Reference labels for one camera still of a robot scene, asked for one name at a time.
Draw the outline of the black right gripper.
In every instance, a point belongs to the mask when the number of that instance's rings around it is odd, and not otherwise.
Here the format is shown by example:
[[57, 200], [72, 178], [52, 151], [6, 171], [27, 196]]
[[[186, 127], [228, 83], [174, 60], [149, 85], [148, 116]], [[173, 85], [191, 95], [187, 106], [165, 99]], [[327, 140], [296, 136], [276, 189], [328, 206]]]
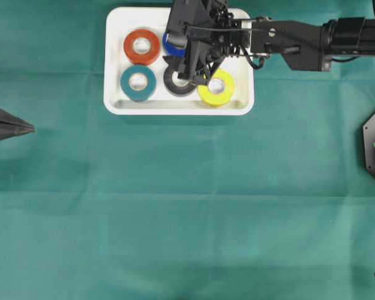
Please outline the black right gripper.
[[227, 57], [250, 58], [251, 30], [229, 12], [227, 1], [194, 2], [194, 21], [186, 26], [187, 44], [182, 48], [185, 55], [162, 58], [182, 79], [207, 86]]

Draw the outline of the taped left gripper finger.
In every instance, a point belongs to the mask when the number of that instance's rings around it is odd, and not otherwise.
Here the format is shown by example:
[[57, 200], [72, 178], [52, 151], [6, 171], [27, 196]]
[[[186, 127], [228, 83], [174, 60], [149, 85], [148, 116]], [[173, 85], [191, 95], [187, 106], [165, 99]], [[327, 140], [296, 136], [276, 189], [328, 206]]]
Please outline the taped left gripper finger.
[[9, 139], [16, 136], [33, 133], [35, 127], [31, 126], [18, 126], [8, 123], [0, 123], [0, 140]]
[[0, 108], [0, 123], [11, 124], [15, 126], [21, 126], [25, 128], [34, 129], [34, 126], [32, 124], [29, 124], [28, 122], [4, 111], [1, 108]]

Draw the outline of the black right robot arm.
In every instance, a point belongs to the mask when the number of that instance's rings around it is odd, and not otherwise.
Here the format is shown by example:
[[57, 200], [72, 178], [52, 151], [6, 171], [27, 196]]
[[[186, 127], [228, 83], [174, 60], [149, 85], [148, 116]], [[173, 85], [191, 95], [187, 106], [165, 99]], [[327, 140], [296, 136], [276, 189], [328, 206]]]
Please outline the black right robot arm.
[[236, 18], [227, 1], [173, 1], [165, 33], [170, 45], [184, 51], [164, 57], [168, 71], [195, 86], [207, 85], [227, 57], [243, 56], [258, 70], [270, 55], [280, 54], [290, 69], [316, 72], [329, 71], [333, 61], [375, 57], [375, 17], [314, 26], [266, 16]]

